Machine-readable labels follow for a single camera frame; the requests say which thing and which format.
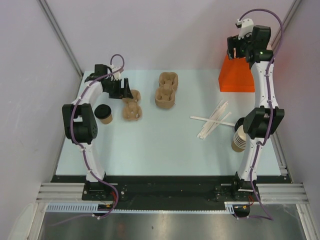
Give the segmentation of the stack of paper cups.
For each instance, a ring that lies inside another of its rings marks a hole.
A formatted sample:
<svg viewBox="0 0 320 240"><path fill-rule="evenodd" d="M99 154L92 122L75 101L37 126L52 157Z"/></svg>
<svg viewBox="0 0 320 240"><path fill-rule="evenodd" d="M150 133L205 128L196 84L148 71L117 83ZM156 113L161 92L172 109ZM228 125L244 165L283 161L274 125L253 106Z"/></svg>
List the stack of paper cups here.
<svg viewBox="0 0 320 240"><path fill-rule="evenodd" d="M233 140L231 143L231 148L237 152L241 153L245 150L247 144L247 135L244 132L243 125L239 126L234 133Z"/></svg>

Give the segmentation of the orange paper gift bag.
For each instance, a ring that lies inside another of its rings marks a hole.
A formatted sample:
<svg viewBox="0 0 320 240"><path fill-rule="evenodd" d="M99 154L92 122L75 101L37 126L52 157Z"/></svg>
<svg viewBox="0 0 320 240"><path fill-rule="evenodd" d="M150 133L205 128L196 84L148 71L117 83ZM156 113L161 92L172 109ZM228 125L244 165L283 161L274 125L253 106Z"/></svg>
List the orange paper gift bag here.
<svg viewBox="0 0 320 240"><path fill-rule="evenodd" d="M229 59L225 56L218 77L221 92L254 93L255 84L245 58Z"/></svg>

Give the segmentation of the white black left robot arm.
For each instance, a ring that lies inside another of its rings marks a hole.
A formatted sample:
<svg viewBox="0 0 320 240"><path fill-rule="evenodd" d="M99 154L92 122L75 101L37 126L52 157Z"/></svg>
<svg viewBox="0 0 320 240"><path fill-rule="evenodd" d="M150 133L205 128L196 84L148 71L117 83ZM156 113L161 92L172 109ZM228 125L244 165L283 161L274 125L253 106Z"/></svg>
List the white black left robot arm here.
<svg viewBox="0 0 320 240"><path fill-rule="evenodd" d="M86 180L102 182L106 172L101 166L94 146L98 135L93 105L107 93L110 99L133 98L128 78L121 78L122 66L96 64L94 73L84 81L82 93L70 104L62 106L65 136L81 152L86 168Z"/></svg>

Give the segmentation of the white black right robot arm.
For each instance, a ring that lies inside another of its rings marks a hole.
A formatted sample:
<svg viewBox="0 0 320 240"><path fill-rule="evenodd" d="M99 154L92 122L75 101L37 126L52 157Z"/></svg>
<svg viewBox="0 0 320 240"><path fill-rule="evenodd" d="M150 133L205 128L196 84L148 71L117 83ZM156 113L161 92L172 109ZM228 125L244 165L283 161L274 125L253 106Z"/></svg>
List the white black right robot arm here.
<svg viewBox="0 0 320 240"><path fill-rule="evenodd" d="M255 88L254 109L243 120L246 147L230 188L231 196L242 201L255 189L262 150L285 116L276 100L273 69L274 52L268 49L271 29L244 21L236 24L239 34L227 38L229 59L244 58Z"/></svg>

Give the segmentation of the black plastic cup lid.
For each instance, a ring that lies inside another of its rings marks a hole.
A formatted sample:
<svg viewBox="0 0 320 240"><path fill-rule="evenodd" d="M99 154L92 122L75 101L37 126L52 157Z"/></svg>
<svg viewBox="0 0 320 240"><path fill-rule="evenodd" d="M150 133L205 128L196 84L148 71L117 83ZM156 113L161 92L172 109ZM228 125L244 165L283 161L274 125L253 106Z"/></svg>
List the black plastic cup lid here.
<svg viewBox="0 0 320 240"><path fill-rule="evenodd" d="M100 120L107 119L109 116L112 115L112 110L109 105L100 104L94 110L94 115L96 118Z"/></svg>

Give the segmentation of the brown pulp cup carrier stack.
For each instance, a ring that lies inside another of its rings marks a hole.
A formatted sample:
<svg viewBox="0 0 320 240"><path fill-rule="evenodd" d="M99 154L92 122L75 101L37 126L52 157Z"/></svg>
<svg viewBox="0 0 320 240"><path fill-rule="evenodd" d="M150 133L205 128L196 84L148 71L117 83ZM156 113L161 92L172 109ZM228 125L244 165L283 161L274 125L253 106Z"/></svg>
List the brown pulp cup carrier stack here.
<svg viewBox="0 0 320 240"><path fill-rule="evenodd" d="M155 104L162 109L171 109L175 104L179 77L175 72L162 72L158 79L159 87L155 92Z"/></svg>

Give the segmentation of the brown paper coffee cup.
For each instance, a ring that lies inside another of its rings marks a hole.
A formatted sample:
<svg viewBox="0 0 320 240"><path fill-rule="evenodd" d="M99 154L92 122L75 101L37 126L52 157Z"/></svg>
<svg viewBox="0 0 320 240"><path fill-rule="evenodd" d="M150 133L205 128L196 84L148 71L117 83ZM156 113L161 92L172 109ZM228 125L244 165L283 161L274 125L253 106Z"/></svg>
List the brown paper coffee cup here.
<svg viewBox="0 0 320 240"><path fill-rule="evenodd" d="M112 121L113 121L113 116L112 116L112 114L109 114L107 117L100 119L100 122L101 122L102 124L105 124L105 125L110 124Z"/></svg>

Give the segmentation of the single brown pulp cup carrier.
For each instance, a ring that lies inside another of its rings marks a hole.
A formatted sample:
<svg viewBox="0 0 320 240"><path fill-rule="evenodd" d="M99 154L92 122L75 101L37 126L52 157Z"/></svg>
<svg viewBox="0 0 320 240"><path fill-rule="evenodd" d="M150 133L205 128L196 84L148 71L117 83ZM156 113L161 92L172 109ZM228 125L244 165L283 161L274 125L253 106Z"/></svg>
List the single brown pulp cup carrier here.
<svg viewBox="0 0 320 240"><path fill-rule="evenodd" d="M131 90L133 98L123 98L124 108L122 110L122 117L126 121L138 121L143 113L142 108L139 105L141 100L141 94L138 90Z"/></svg>

